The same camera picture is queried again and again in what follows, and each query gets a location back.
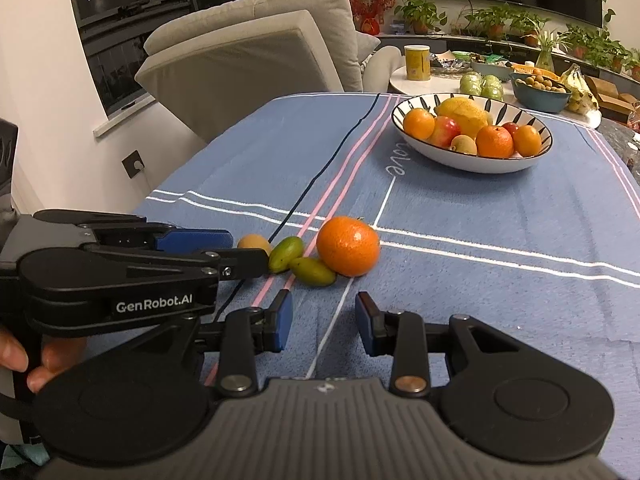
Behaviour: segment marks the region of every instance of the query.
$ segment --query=banana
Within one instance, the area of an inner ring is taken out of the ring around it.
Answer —
[[[599,108],[598,101],[591,93],[578,65],[572,64],[569,70],[560,76],[560,82],[571,90],[571,97],[569,97],[566,106],[567,110],[585,115]]]

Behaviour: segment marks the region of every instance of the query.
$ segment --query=finger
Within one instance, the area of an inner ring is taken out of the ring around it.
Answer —
[[[50,372],[61,372],[78,364],[86,338],[52,339],[42,349],[42,364]]]
[[[29,358],[22,345],[7,329],[0,328],[0,366],[23,372],[28,365]]]
[[[34,394],[37,394],[56,375],[56,373],[50,372],[44,366],[39,366],[27,375],[27,386]]]

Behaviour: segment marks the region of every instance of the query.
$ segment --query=bowl with black stripes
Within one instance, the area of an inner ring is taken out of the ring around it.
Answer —
[[[466,153],[452,152],[448,148],[440,148],[433,146],[424,140],[414,139],[407,135],[402,129],[402,120],[412,108],[425,108],[431,114],[435,115],[434,109],[446,99],[450,97],[463,97],[472,99],[479,107],[487,111],[494,124],[502,125],[504,123],[516,123],[518,126],[529,124],[540,133],[542,138],[542,149],[537,155],[521,156],[515,153],[511,158],[489,158],[479,155],[468,155]],[[466,94],[425,94],[402,101],[392,113],[392,118],[396,128],[404,140],[416,151],[420,152],[427,158],[457,168],[458,170],[471,171],[473,173],[514,173],[526,168],[530,168],[544,156],[546,156],[554,143],[553,137],[549,129],[538,118],[516,106],[487,99],[485,97],[469,96]]]

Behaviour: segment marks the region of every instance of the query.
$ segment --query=red apple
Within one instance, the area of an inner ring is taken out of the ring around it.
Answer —
[[[450,117],[437,116],[436,126],[429,140],[429,144],[439,148],[448,148],[451,141],[460,134],[460,126]]]
[[[513,133],[519,128],[516,123],[504,123],[502,127],[511,134],[511,137],[513,137]]]

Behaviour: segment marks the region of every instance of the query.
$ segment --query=blue tablecloth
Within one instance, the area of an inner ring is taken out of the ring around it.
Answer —
[[[302,196],[276,242],[301,235],[307,244],[327,217],[364,218],[380,234],[380,263],[367,276],[339,278],[329,288],[293,282],[287,350],[258,357],[262,378],[386,380],[390,358],[367,357],[358,338],[353,303],[360,290],[383,310],[412,310],[429,322],[464,312],[600,380],[616,406],[602,457],[638,478],[635,181],[598,133],[543,114],[554,146],[533,168],[492,176],[440,166],[396,133],[390,113],[402,98],[277,99],[172,174],[137,213],[228,229],[236,239],[251,232],[269,237]],[[248,283],[229,309],[268,306],[286,283],[286,275]],[[221,286],[221,302],[233,286]],[[436,361],[434,382],[446,381],[444,363]]]

